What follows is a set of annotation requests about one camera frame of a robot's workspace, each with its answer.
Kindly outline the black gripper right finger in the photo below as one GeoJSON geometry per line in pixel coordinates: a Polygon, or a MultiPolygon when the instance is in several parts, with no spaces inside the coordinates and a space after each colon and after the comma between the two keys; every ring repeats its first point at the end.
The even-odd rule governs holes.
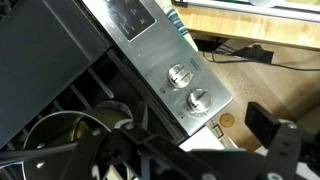
{"type": "Polygon", "coordinates": [[[295,180],[301,150],[302,132],[293,123],[281,123],[257,102],[249,102],[245,124],[268,150],[264,157],[262,180],[295,180]]]}

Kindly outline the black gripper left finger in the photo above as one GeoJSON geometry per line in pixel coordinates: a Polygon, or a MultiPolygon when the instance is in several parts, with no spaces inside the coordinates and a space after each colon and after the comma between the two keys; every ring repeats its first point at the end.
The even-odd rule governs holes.
{"type": "Polygon", "coordinates": [[[147,131],[132,122],[111,132],[103,128],[87,130],[76,142],[59,180],[101,180],[111,165],[122,164],[135,177],[147,175],[142,142],[147,131]]]}

